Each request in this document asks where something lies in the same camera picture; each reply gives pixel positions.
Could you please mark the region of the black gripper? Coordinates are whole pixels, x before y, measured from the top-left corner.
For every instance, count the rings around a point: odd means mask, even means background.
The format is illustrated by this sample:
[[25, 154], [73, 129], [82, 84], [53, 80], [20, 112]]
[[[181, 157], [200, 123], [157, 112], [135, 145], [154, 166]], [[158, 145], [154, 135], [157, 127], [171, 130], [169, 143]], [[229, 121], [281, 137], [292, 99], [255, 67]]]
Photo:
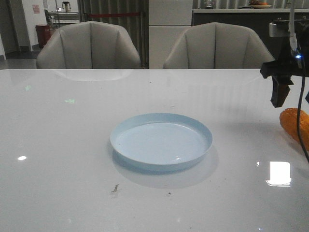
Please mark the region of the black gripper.
[[[295, 33], [298, 55], [291, 53], [290, 37], [282, 37], [281, 50], [276, 60], [262, 64], [260, 73], [264, 79], [272, 75], [309, 76], [309, 23], [296, 21]], [[282, 107], [290, 88], [288, 85], [273, 81], [271, 103], [275, 108]]]

